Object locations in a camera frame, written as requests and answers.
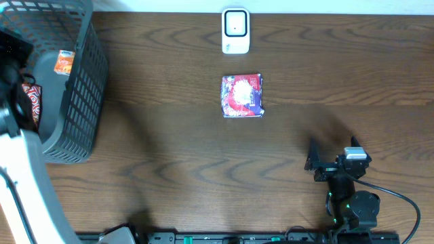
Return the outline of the red Top chocolate bar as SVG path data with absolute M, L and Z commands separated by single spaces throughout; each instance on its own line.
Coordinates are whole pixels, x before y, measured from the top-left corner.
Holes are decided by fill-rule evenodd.
M 41 114 L 41 92 L 40 85 L 31 85 L 30 83 L 23 83 L 22 88 L 24 93 L 30 98 L 32 105 L 33 121 L 35 125 L 39 126 L 40 114 Z

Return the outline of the orange tissue pack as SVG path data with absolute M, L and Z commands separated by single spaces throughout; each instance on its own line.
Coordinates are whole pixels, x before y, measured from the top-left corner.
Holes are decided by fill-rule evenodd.
M 75 58 L 75 52 L 60 50 L 54 66 L 54 72 L 58 75 L 70 75 Z

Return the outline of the red purple noodle packet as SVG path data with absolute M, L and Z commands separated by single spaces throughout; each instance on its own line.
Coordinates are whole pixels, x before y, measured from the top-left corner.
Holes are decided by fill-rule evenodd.
M 222 78 L 220 101 L 223 117 L 262 117 L 262 75 L 230 75 Z

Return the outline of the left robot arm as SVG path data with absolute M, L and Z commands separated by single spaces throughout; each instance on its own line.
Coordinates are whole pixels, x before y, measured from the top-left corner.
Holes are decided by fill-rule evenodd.
M 32 50 L 30 41 L 1 29 L 1 206 L 16 243 L 82 243 L 50 182 L 22 88 Z

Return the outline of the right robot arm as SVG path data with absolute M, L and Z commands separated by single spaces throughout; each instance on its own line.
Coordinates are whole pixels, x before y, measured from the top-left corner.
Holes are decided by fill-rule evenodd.
M 366 173 L 371 161 L 355 137 L 333 162 L 322 161 L 318 144 L 310 141 L 304 169 L 315 172 L 314 181 L 328 183 L 326 209 L 335 221 L 335 227 L 323 238 L 328 243 L 372 242 L 370 230 L 377 226 L 380 198 L 355 190 L 355 181 Z

